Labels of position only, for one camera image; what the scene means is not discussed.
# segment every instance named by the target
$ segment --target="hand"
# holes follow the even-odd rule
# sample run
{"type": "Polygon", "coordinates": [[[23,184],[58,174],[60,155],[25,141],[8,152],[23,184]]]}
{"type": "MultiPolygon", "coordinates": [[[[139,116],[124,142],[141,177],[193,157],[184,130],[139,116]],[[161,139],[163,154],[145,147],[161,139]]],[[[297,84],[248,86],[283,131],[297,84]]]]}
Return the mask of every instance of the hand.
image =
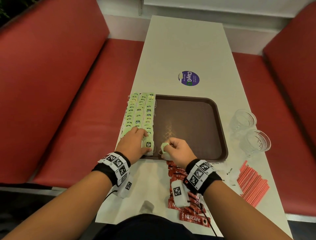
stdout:
{"type": "Polygon", "coordinates": [[[171,160],[177,166],[185,169],[192,160],[197,158],[186,141],[171,137],[166,142],[170,145],[166,145],[163,150],[170,154],[171,160]]]}
{"type": "Polygon", "coordinates": [[[145,129],[133,127],[121,138],[115,151],[123,153],[133,165],[142,155],[151,151],[151,148],[142,148],[143,136],[148,136],[145,129]]]}

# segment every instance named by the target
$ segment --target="seat backrest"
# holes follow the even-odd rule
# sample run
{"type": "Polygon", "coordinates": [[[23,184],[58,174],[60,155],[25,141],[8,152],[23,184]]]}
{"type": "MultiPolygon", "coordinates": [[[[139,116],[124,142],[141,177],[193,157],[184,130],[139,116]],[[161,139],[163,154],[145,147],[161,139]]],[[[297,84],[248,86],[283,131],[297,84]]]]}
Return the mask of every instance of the seat backrest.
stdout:
{"type": "Polygon", "coordinates": [[[263,52],[316,145],[316,2],[306,6],[263,52]]]}
{"type": "Polygon", "coordinates": [[[0,183],[24,183],[109,30],[96,0],[44,0],[0,29],[0,183]]]}

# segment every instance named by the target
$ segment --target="drinking glass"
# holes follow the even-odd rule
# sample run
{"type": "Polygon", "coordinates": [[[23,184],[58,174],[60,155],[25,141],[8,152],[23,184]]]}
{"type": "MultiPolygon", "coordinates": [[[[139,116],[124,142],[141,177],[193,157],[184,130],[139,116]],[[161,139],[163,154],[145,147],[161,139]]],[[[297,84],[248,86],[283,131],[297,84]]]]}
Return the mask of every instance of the drinking glass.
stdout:
{"type": "Polygon", "coordinates": [[[239,147],[250,157],[252,153],[268,151],[271,141],[264,132],[252,129],[241,139],[239,147]]]}
{"type": "Polygon", "coordinates": [[[257,124],[257,119],[255,115],[246,110],[239,109],[235,112],[232,120],[230,121],[230,128],[234,131],[245,130],[251,128],[257,124]]]}

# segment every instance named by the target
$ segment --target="wristband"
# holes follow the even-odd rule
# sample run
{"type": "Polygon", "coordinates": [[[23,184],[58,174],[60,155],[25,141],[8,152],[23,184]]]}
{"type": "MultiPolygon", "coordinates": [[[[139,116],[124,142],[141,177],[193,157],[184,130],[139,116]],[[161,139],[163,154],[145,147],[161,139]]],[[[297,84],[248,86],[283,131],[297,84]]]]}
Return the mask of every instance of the wristband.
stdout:
{"type": "Polygon", "coordinates": [[[130,161],[120,152],[109,153],[98,161],[92,171],[100,171],[107,175],[112,182],[120,186],[130,174],[130,161]]]}
{"type": "Polygon", "coordinates": [[[184,185],[194,194],[204,194],[205,190],[215,180],[222,180],[215,169],[205,160],[194,159],[185,171],[188,176],[183,180],[184,185]]]}

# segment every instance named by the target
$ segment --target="forearm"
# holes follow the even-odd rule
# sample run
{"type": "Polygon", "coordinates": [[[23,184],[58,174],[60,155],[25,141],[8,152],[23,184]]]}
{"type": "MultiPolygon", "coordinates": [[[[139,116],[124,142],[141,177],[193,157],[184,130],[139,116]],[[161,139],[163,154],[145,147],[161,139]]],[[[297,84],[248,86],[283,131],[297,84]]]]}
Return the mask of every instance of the forearm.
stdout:
{"type": "Polygon", "coordinates": [[[206,189],[204,200],[218,228],[228,240],[291,239],[222,181],[214,181],[206,189]]]}
{"type": "Polygon", "coordinates": [[[91,223],[112,187],[93,171],[17,226],[4,239],[77,239],[91,223]]]}

